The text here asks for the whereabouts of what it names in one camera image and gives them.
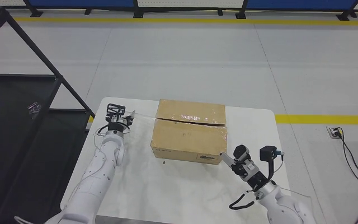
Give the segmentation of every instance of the yellow floor line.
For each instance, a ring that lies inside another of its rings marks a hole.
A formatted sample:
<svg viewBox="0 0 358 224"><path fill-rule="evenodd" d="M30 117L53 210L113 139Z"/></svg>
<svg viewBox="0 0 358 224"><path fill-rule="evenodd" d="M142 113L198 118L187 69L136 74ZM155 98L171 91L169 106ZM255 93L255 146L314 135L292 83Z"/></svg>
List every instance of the yellow floor line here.
<svg viewBox="0 0 358 224"><path fill-rule="evenodd" d="M237 20L219 18L30 18L15 17L17 22L103 22L103 23L205 23L205 24L279 24L279 25L347 25L358 26L358 21L321 20Z"/></svg>
<svg viewBox="0 0 358 224"><path fill-rule="evenodd" d="M358 125L358 116L354 115L285 115L276 114L277 124L346 124Z"/></svg>

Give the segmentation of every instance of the cardboard box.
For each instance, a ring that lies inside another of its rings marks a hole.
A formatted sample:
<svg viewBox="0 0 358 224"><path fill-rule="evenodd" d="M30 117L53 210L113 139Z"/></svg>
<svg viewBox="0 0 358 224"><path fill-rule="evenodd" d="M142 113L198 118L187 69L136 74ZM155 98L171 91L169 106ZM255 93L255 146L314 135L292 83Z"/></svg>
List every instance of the cardboard box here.
<svg viewBox="0 0 358 224"><path fill-rule="evenodd" d="M225 106L160 100L150 146L157 158L219 164L227 150Z"/></svg>

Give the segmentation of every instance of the blue wall panel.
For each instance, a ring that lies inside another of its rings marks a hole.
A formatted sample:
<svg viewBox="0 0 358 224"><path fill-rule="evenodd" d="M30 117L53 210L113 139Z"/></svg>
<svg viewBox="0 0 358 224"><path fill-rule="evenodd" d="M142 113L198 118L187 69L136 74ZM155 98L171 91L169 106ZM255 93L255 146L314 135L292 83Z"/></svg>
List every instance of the blue wall panel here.
<svg viewBox="0 0 358 224"><path fill-rule="evenodd" d="M248 8L347 9L354 0L248 0Z"/></svg>
<svg viewBox="0 0 358 224"><path fill-rule="evenodd" d="M72 7L132 7L133 0L30 0L33 6L72 6Z"/></svg>
<svg viewBox="0 0 358 224"><path fill-rule="evenodd" d="M133 0L30 0L33 6L132 7ZM354 0L248 0L248 8L264 9L348 9Z"/></svg>

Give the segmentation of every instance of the robotic arm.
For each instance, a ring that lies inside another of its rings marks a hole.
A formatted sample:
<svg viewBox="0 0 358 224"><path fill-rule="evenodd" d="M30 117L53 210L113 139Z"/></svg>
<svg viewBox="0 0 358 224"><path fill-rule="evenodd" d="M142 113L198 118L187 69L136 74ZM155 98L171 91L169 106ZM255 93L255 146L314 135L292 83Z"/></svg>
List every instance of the robotic arm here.
<svg viewBox="0 0 358 224"><path fill-rule="evenodd" d="M134 119L135 112L123 117L124 112L124 106L108 104L108 125L98 131L108 127L101 147L96 149L68 204L46 224L95 224L97 212L112 183L116 166L120 165L123 158L124 131L130 129Z"/></svg>
<svg viewBox="0 0 358 224"><path fill-rule="evenodd" d="M130 129L134 113L123 116L124 106L108 104L106 121L108 125L99 129L99 134L108 127L102 145L96 147L95 155L86 168L81 181L70 196L68 204L56 216L49 219L46 224L95 224L96 214L103 198L111 185L116 166L121 164L124 150L124 131ZM226 153L220 154L223 161L249 184L256 200L267 209L267 218L270 224L315 224L310 210L293 197L284 195L273 180L274 158L283 155L276 147L265 146L260 149L260 160L268 162L268 177L265 177L255 163L251 160L249 150L244 145L236 147L235 159ZM239 210L254 204L254 201L245 205L234 207L244 194L229 208Z"/></svg>
<svg viewBox="0 0 358 224"><path fill-rule="evenodd" d="M274 175L274 159L277 155L283 155L282 152L277 151L276 147L265 146L260 149L260 160L268 162L268 178L251 160L249 150L244 145L236 147L235 159L226 153L220 155L235 174L250 185L256 200L267 209L267 218L270 224L315 224L314 217L306 205L291 196L284 195L280 186L271 180ZM245 206L233 207L243 197L244 194L229 208L239 210L254 204L251 202Z"/></svg>

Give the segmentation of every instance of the power outlet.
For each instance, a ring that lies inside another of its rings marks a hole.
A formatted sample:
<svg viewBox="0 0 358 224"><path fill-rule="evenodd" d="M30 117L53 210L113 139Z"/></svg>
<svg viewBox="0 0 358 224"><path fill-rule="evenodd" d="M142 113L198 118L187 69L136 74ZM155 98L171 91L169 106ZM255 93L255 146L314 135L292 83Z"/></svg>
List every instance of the power outlet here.
<svg viewBox="0 0 358 224"><path fill-rule="evenodd" d="M335 133L336 131L334 131L334 129L336 129L336 128L337 127L327 127L327 131L328 131L330 138L339 139L339 136Z"/></svg>

